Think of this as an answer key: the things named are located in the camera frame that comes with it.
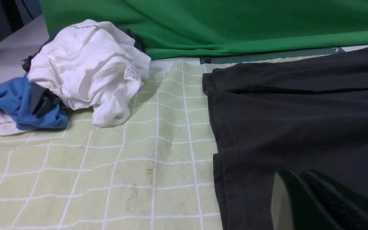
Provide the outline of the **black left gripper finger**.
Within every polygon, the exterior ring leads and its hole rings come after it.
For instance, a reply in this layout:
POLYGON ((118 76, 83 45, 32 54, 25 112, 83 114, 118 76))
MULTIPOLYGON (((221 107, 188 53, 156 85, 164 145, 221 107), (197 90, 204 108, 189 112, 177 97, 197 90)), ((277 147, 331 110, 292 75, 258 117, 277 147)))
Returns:
POLYGON ((368 199, 318 170, 281 170, 271 217, 275 230, 368 230, 368 199))

